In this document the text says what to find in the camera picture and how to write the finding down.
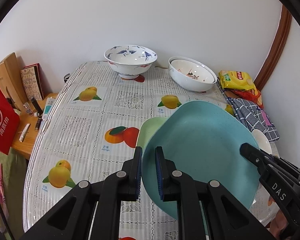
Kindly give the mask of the person's right hand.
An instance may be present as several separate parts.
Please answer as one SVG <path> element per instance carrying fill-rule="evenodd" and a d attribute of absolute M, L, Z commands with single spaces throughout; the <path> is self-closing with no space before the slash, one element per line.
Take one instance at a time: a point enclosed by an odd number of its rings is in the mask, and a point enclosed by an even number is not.
<path fill-rule="evenodd" d="M 280 239 L 280 233 L 285 230 L 288 221 L 281 210 L 279 210 L 275 218 L 270 223 L 269 232 L 276 238 Z"/>

